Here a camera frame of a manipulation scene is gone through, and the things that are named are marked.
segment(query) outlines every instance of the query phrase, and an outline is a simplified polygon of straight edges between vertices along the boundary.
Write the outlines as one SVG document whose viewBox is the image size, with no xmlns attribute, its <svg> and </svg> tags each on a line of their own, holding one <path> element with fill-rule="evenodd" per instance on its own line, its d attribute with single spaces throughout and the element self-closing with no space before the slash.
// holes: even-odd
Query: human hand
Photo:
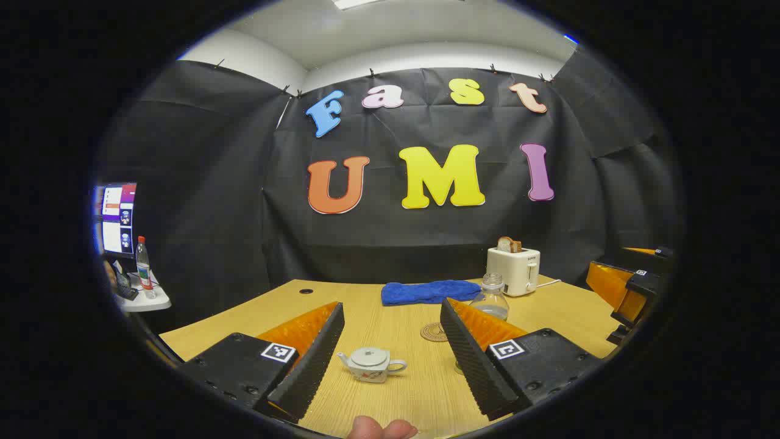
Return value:
<svg viewBox="0 0 780 439">
<path fill-rule="evenodd" d="M 418 432 L 415 426 L 402 419 L 391 421 L 382 429 L 373 418 L 357 416 L 346 439 L 409 439 Z"/>
</svg>

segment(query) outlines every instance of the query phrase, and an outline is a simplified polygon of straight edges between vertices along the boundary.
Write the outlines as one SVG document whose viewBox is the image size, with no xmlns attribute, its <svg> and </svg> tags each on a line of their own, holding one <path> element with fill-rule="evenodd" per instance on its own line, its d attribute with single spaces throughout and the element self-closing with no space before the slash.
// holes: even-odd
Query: white shelf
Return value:
<svg viewBox="0 0 780 439">
<path fill-rule="evenodd" d="M 153 290 L 157 294 L 157 296 L 155 298 L 147 298 L 146 293 L 144 293 L 144 288 L 141 287 L 141 282 L 140 279 L 138 278 L 138 273 L 134 273 L 134 275 L 133 274 L 129 275 L 130 286 L 138 290 L 138 295 L 133 301 L 129 301 L 125 298 L 120 298 L 119 296 L 117 296 L 117 299 L 119 300 L 119 305 L 122 306 L 122 311 L 145 312 L 145 311 L 157 311 L 158 309 L 166 309 L 171 307 L 171 299 L 168 298 L 168 295 L 165 293 L 165 290 L 163 290 L 161 286 L 154 285 Z M 154 277 L 154 273 L 151 270 L 149 270 L 149 277 L 152 280 L 152 282 L 157 283 L 157 278 Z"/>
</svg>

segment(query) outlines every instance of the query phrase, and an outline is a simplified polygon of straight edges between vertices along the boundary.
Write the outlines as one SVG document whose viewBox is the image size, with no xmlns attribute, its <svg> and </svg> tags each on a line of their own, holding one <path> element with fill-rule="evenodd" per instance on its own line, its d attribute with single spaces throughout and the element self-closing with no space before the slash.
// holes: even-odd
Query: wooden table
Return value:
<svg viewBox="0 0 780 439">
<path fill-rule="evenodd" d="M 539 283 L 549 280 L 540 276 Z M 438 322 L 441 306 L 382 306 L 382 286 L 292 280 L 235 308 L 161 334 L 161 338 L 187 361 L 230 333 L 254 336 L 318 306 L 343 302 L 346 323 L 337 352 L 349 355 L 357 348 L 375 346 L 389 350 L 392 359 L 406 360 L 409 367 L 384 384 L 364 383 L 355 380 L 333 355 L 300 426 L 345 437 L 355 416 L 368 415 L 382 426 L 406 419 L 420 430 L 417 437 L 425 439 L 488 425 L 465 377 L 454 369 L 449 343 L 420 336 L 424 325 Z M 314 292 L 299 293 L 304 288 Z M 618 323 L 609 316 L 610 306 L 593 291 L 558 282 L 523 297 L 506 298 L 508 321 L 528 332 L 550 327 L 599 358 L 615 347 L 606 338 Z"/>
</svg>

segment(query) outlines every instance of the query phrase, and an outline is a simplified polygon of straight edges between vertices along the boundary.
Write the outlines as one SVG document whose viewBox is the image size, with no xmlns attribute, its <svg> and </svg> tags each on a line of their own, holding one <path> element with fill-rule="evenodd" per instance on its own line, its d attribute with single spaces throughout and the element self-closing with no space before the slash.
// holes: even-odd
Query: yellow letter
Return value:
<svg viewBox="0 0 780 439">
<path fill-rule="evenodd" d="M 477 90 L 480 85 L 473 79 L 454 79 L 449 81 L 450 97 L 456 104 L 479 105 L 485 102 L 485 95 Z"/>
<path fill-rule="evenodd" d="M 443 205 L 449 188 L 455 182 L 455 193 L 449 201 L 453 205 L 483 205 L 485 196 L 480 192 L 477 180 L 477 154 L 480 150 L 473 145 L 455 145 L 449 150 L 444 167 L 426 148 L 415 146 L 404 148 L 399 157 L 406 161 L 406 198 L 401 200 L 404 209 L 428 207 L 428 197 L 423 195 L 423 182 L 436 204 Z"/>
</svg>

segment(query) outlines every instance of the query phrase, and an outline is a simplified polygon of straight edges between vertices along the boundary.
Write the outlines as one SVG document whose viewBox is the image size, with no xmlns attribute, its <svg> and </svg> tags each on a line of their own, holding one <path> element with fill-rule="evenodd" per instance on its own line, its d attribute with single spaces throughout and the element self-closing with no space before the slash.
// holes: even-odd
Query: ceiling light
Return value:
<svg viewBox="0 0 780 439">
<path fill-rule="evenodd" d="M 355 6 L 379 1 L 380 0 L 333 0 L 333 4 L 343 11 L 344 9 L 354 8 Z"/>
</svg>

